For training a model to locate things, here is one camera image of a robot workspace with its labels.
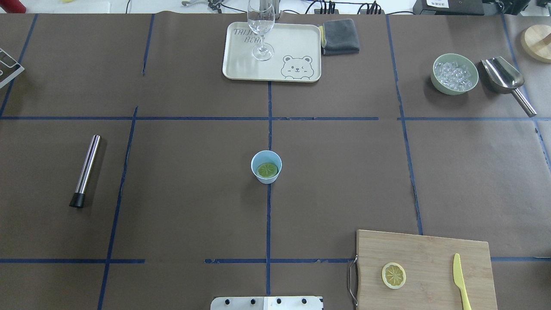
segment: glass base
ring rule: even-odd
[[[252,57],[259,61],[267,61],[274,56],[274,47],[268,43],[259,43],[252,48]]]

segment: folded cloth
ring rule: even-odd
[[[356,25],[351,19],[330,20],[323,23],[321,47],[324,55],[353,54],[360,52]]]

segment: wooden cutting board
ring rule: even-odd
[[[459,253],[473,310],[497,310],[487,242],[358,230],[358,308],[364,310],[462,310],[453,282]],[[382,282],[387,263],[402,265],[406,283],[397,290]]]

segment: lemon slice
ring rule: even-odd
[[[406,283],[406,271],[397,263],[388,263],[382,268],[382,281],[392,289],[400,288]]]
[[[258,175],[262,178],[272,178],[277,174],[277,166],[272,163],[264,163],[256,169]]]

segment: knife blade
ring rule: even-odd
[[[453,281],[461,291],[463,310],[471,310],[471,304],[467,297],[467,289],[465,288],[465,280],[463,279],[463,270],[461,269],[461,258],[458,253],[455,253],[453,256]]]

